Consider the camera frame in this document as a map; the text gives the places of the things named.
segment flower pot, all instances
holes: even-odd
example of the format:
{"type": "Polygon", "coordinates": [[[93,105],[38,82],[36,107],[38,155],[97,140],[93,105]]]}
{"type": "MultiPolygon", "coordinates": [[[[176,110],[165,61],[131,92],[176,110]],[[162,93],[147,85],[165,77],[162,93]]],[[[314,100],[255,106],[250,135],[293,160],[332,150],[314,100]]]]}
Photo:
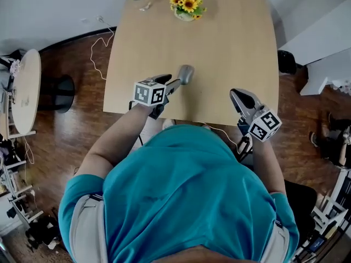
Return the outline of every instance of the flower pot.
{"type": "Polygon", "coordinates": [[[186,13],[180,13],[180,14],[178,14],[178,13],[177,13],[177,9],[174,9],[174,15],[175,15],[177,18],[179,18],[180,20],[183,20],[183,21],[193,21],[193,20],[194,20],[193,16],[188,15],[188,14],[186,14],[186,13]]]}

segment teal t-shirt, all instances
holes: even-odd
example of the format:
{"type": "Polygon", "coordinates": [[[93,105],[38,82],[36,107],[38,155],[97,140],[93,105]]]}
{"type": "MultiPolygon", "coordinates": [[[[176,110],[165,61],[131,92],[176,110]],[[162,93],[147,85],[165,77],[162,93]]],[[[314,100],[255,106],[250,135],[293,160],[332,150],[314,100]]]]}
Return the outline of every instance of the teal t-shirt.
{"type": "Polygon", "coordinates": [[[110,262],[152,262],[197,245],[235,259],[259,261],[275,220],[290,233],[288,261],[298,230],[287,198],[270,195],[213,132],[176,125],[118,164],[105,180],[79,175],[66,186],[59,209],[71,253],[74,206],[103,195],[110,262]]]}

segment wooden floor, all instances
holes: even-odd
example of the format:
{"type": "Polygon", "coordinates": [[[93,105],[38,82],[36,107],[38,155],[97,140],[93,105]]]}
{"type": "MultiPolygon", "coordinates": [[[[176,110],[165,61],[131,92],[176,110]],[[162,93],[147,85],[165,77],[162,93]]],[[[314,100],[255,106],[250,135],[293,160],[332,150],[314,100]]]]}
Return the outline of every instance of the wooden floor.
{"type": "MultiPolygon", "coordinates": [[[[103,112],[105,81],[89,60],[90,47],[96,39],[96,36],[80,39],[41,54],[44,77],[68,74],[76,85],[70,111],[65,114],[38,112],[34,126],[37,134],[27,137],[35,158],[35,164],[26,170],[27,183],[33,184],[37,205],[47,212],[51,207],[58,208],[65,184],[75,168],[80,166],[95,140],[120,117],[103,112]]],[[[111,46],[105,48],[102,42],[94,47],[93,58],[104,76],[110,49],[111,46]]],[[[279,116],[283,125],[272,142],[287,180],[326,194],[333,189],[339,170],[320,158],[308,134],[321,124],[327,126],[327,111],[332,111],[337,118],[351,118],[351,98],[330,88],[321,95],[302,97],[298,92],[305,82],[304,71],[298,76],[279,78],[279,116]]],[[[224,129],[233,139],[239,137],[236,127],[214,127],[224,129]]],[[[233,146],[224,134],[218,134],[233,146]]],[[[19,247],[13,247],[12,253],[18,262],[32,262],[28,254],[21,256],[16,248],[19,247]]]]}

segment round table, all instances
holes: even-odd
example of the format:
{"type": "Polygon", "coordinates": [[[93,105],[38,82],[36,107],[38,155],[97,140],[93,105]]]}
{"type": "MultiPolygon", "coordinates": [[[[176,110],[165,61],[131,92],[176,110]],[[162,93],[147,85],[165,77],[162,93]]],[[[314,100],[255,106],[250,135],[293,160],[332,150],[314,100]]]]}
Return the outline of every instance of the round table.
{"type": "Polygon", "coordinates": [[[37,50],[29,50],[20,62],[19,72],[13,82],[14,102],[12,115],[20,134],[32,130],[37,114],[41,82],[41,61],[37,50]]]}

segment person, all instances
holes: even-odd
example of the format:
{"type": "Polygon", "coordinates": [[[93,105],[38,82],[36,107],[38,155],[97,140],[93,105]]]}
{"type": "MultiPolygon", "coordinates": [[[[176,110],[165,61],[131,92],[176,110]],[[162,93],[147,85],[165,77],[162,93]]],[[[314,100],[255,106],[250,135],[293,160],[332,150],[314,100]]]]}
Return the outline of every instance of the person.
{"type": "Polygon", "coordinates": [[[315,147],[319,147],[321,156],[328,159],[333,164],[351,168],[351,120],[335,119],[332,114],[328,115],[329,129],[341,131],[337,139],[318,137],[315,133],[310,133],[310,141],[315,147]]]}
{"type": "Polygon", "coordinates": [[[137,104],[124,114],[68,181],[59,226],[74,260],[260,261],[280,225],[288,236],[278,241],[286,251],[278,261],[288,262],[299,234],[270,142],[253,139],[254,172],[193,125],[169,127],[129,153],[151,111],[137,104]]]}

